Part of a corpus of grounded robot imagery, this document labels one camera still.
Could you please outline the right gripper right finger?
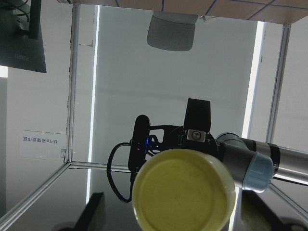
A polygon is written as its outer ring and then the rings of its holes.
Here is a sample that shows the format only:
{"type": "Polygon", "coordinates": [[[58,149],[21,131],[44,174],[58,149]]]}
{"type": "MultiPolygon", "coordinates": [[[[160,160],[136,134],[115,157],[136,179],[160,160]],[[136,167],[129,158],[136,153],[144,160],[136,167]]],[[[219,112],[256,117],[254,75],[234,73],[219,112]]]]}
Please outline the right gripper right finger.
{"type": "Polygon", "coordinates": [[[299,231],[296,220],[284,222],[255,192],[242,193],[242,223],[244,231],[299,231]]]}

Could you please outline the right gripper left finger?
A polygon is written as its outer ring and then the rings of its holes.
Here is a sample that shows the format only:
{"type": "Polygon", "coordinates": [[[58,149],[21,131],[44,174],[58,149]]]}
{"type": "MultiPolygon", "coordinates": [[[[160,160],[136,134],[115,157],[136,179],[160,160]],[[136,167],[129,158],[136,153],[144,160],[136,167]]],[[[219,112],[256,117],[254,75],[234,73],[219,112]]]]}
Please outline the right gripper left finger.
{"type": "Polygon", "coordinates": [[[104,192],[93,193],[76,222],[76,231],[102,231],[105,225],[104,192]]]}

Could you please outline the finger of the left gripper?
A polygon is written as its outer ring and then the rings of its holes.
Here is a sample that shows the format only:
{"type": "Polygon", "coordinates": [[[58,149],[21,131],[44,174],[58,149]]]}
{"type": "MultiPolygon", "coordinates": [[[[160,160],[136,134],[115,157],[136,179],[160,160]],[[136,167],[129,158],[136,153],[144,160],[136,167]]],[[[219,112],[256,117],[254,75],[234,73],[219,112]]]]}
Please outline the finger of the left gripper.
{"type": "Polygon", "coordinates": [[[187,101],[185,129],[194,129],[210,132],[211,128],[211,104],[210,101],[189,98],[187,101]]]}

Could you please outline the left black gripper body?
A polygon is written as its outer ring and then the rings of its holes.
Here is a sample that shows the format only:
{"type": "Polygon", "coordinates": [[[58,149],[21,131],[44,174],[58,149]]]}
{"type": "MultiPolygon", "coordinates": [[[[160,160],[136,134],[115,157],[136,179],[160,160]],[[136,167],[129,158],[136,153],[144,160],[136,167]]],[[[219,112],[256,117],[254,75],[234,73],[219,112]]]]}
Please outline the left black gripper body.
{"type": "Polygon", "coordinates": [[[183,126],[163,126],[163,150],[189,149],[210,154],[218,160],[223,160],[219,145],[210,133],[204,131],[184,129],[183,126]]]}

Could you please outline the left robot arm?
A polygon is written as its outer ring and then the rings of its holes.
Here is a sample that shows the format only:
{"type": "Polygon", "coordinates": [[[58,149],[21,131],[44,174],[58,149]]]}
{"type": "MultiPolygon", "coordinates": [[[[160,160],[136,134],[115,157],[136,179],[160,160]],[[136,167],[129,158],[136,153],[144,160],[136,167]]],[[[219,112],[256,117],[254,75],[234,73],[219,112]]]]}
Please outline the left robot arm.
{"type": "Polygon", "coordinates": [[[272,179],[308,184],[307,154],[230,132],[214,138],[210,128],[210,102],[189,98],[183,126],[168,126],[163,141],[167,149],[183,148],[215,157],[243,190],[264,192],[272,179]]]}

